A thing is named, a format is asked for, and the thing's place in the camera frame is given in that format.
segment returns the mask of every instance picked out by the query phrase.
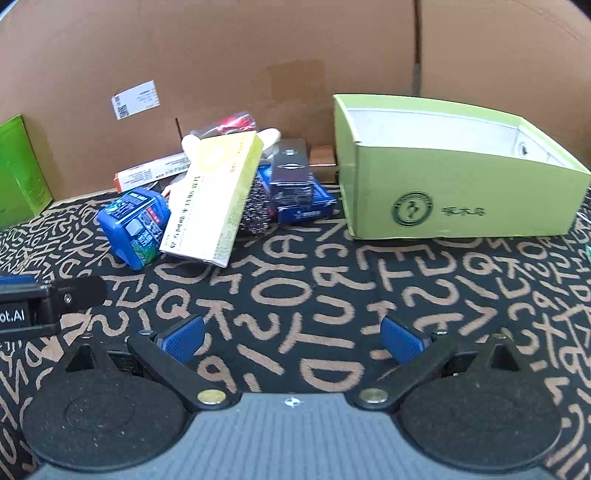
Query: red package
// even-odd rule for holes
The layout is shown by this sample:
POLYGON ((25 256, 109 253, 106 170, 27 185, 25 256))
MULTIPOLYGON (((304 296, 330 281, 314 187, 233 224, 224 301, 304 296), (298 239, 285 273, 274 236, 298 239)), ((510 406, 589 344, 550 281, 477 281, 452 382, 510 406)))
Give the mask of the red package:
POLYGON ((235 134, 237 132, 248 132, 256 130, 256 122, 248 112, 236 113, 218 123, 209 125, 201 130, 193 130, 192 135, 201 139, 217 137, 218 135, 235 134))

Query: small brown box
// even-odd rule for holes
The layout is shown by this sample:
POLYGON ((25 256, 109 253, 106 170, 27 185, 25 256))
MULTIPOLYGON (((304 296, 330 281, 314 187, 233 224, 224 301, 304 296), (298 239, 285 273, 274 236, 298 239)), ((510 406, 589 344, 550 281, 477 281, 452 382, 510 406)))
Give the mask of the small brown box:
POLYGON ((335 149, 326 147, 313 147, 310 152, 310 170, 320 183, 336 183, 338 167, 335 161, 335 149))

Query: blue product box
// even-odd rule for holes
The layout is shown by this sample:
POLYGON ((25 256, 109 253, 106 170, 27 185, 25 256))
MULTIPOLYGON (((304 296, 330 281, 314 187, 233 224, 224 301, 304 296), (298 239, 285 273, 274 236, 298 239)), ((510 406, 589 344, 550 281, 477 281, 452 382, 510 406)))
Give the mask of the blue product box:
POLYGON ((269 191, 278 207, 309 205, 314 196, 314 176, 308 166, 306 141, 301 138, 280 140, 273 156, 269 191))
MULTIPOLYGON (((256 172, 261 184, 267 193, 270 192, 271 166, 261 165, 256 172)), ((317 218, 329 217, 335 211, 335 198, 314 179, 314 196, 310 205, 292 205, 277 207, 272 202, 272 215, 277 218, 277 223, 297 223, 317 218)))
POLYGON ((136 188, 97 215, 117 257, 132 270, 141 270, 160 253, 160 242, 170 218, 164 197, 136 188))

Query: green object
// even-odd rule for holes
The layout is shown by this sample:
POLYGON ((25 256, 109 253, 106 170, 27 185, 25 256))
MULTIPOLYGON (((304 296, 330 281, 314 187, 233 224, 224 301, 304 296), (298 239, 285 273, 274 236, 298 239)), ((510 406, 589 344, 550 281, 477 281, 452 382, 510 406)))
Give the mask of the green object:
POLYGON ((560 235, 591 180, 527 120, 462 103, 335 95, 335 133, 355 238, 560 235))
POLYGON ((30 220, 51 193, 20 115, 0 125, 0 229, 30 220))

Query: metal screw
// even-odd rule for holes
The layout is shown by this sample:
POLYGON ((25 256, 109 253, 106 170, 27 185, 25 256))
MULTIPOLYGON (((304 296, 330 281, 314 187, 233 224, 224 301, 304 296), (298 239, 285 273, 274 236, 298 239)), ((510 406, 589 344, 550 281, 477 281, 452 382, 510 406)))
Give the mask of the metal screw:
POLYGON ((366 388, 359 394, 359 398, 365 403, 384 403, 388 399, 388 392, 381 388, 366 388))
POLYGON ((221 390, 211 388, 209 390, 201 390, 197 395, 197 399, 205 405, 219 405, 226 400, 226 394, 221 390))

